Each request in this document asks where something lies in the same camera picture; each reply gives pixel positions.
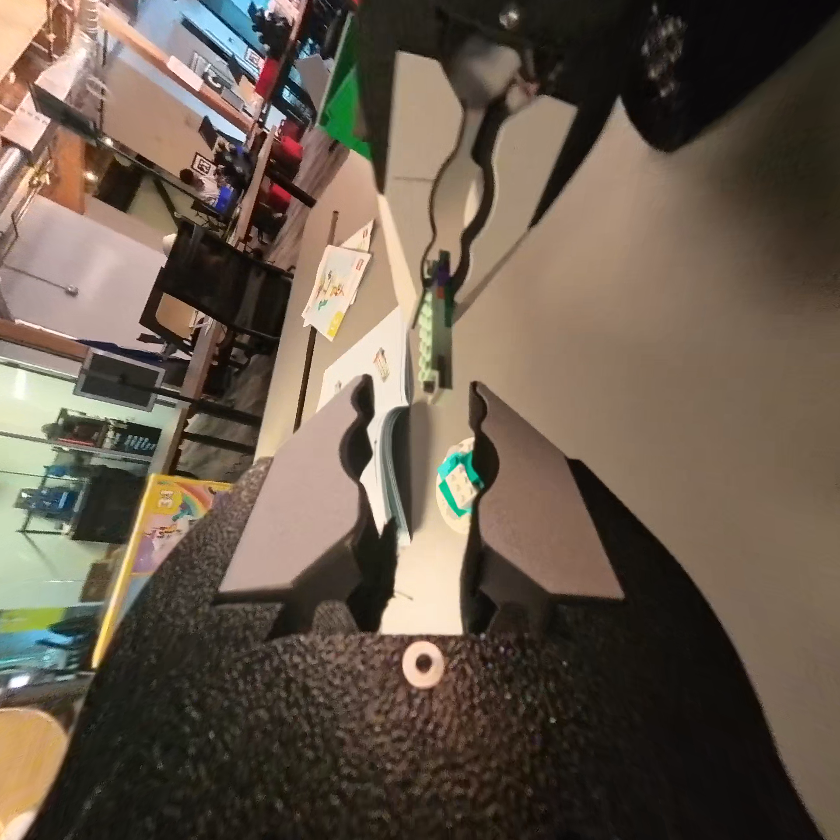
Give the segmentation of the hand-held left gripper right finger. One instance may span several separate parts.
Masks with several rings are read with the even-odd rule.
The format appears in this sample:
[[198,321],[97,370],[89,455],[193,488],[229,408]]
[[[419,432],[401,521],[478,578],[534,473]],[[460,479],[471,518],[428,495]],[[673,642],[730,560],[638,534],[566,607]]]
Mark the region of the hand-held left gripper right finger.
[[469,386],[479,479],[463,562],[463,628],[489,631],[513,612],[549,629],[567,604],[613,605],[625,592],[565,453],[486,384]]

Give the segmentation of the pale green lego build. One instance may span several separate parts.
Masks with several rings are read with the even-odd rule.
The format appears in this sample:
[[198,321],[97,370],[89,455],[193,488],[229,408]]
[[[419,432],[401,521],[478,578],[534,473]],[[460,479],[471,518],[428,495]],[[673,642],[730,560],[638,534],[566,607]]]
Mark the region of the pale green lego build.
[[417,337],[416,383],[430,404],[454,387],[454,322],[455,283],[450,254],[439,250],[435,259],[423,264],[421,294],[412,321]]

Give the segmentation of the wooden chair seat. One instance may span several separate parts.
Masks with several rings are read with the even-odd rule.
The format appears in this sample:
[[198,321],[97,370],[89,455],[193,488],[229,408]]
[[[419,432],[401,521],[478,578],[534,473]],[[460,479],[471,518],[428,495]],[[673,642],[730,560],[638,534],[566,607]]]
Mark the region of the wooden chair seat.
[[23,838],[67,751],[57,719],[35,708],[1,709],[1,838]]

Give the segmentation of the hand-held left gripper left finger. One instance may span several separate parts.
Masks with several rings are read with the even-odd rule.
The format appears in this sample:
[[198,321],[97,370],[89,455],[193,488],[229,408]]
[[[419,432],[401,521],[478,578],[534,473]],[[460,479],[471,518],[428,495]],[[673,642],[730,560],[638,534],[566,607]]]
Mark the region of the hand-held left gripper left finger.
[[224,605],[280,605],[280,633],[348,607],[375,630],[375,520],[361,475],[372,457],[370,375],[354,377],[280,446],[217,592]]

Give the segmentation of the black chair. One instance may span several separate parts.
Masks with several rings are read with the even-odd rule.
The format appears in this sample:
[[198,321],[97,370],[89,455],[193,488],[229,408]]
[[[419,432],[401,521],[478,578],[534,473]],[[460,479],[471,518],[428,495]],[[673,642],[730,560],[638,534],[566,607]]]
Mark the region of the black chair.
[[193,349],[193,315],[183,326],[161,310],[165,300],[192,309],[246,337],[257,354],[279,345],[291,296],[293,274],[251,254],[193,221],[178,218],[171,249],[159,270],[140,316],[140,325],[177,349]]

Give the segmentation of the green plastic bin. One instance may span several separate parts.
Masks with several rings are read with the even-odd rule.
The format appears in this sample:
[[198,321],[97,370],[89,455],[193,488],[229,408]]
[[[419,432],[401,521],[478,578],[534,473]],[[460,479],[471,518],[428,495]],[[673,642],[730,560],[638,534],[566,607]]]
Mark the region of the green plastic bin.
[[331,139],[372,161],[371,147],[361,115],[358,83],[358,4],[349,5],[336,18],[335,31],[328,45],[332,48],[332,68],[318,111],[317,125]]

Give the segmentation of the open instruction booklet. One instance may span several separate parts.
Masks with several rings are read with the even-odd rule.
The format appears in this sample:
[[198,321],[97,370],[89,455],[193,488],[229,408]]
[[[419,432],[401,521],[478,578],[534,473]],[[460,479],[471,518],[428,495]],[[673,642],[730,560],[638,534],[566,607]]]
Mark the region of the open instruction booklet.
[[372,456],[361,474],[374,521],[382,531],[395,525],[396,542],[405,547],[411,530],[398,487],[395,435],[413,400],[413,375],[406,324],[395,308],[324,372],[318,410],[355,377],[369,375],[373,383],[374,416],[367,427]]

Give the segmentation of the small instruction booklet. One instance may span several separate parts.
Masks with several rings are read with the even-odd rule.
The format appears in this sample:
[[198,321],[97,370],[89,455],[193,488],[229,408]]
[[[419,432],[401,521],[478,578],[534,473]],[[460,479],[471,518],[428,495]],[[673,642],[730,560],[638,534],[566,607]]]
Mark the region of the small instruction booklet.
[[301,314],[305,327],[317,330],[329,341],[335,339],[372,256],[365,251],[336,245],[324,249],[310,297]]

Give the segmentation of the yellow lego box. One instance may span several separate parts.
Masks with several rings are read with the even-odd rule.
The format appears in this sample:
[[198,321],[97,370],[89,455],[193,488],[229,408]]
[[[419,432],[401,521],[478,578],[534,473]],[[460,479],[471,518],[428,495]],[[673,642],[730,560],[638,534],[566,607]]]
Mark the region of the yellow lego box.
[[101,665],[120,622],[164,559],[232,488],[227,482],[183,476],[152,474],[147,479],[91,652],[93,669]]

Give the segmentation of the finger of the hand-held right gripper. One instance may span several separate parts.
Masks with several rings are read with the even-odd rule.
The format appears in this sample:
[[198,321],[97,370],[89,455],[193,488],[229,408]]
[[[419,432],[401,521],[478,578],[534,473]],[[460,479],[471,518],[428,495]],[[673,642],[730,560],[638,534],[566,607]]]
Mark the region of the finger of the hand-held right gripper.
[[395,289],[420,291],[426,263],[444,251],[456,290],[473,163],[459,148],[466,115],[445,70],[433,58],[363,39],[360,107]]
[[613,110],[540,95],[476,138],[478,172],[465,195],[457,303],[474,303],[523,244],[588,155]]

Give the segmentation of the round white lego assembly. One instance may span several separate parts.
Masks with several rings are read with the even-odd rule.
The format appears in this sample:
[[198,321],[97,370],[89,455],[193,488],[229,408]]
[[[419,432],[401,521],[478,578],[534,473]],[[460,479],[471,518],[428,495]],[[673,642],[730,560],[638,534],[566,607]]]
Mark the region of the round white lego assembly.
[[441,516],[451,529],[462,534],[469,531],[476,499],[485,487],[474,463],[475,441],[470,436],[450,447],[437,466],[434,479]]

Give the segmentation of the shelf rack with red bins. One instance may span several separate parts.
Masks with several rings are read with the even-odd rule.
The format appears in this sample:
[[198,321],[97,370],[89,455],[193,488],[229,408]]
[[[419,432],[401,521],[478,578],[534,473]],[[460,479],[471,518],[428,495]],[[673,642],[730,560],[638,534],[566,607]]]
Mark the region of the shelf rack with red bins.
[[247,15],[266,58],[255,95],[282,112],[274,128],[249,228],[267,245],[286,222],[290,205],[314,199],[295,185],[303,162],[302,139],[315,124],[326,95],[344,26],[358,2],[249,2]]

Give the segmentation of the grey framed monitor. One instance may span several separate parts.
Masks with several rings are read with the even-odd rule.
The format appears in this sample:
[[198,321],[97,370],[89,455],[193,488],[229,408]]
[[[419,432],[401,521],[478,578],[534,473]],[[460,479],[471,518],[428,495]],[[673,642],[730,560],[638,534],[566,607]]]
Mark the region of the grey framed monitor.
[[89,347],[73,396],[136,412],[151,413],[161,394],[165,368],[156,362]]

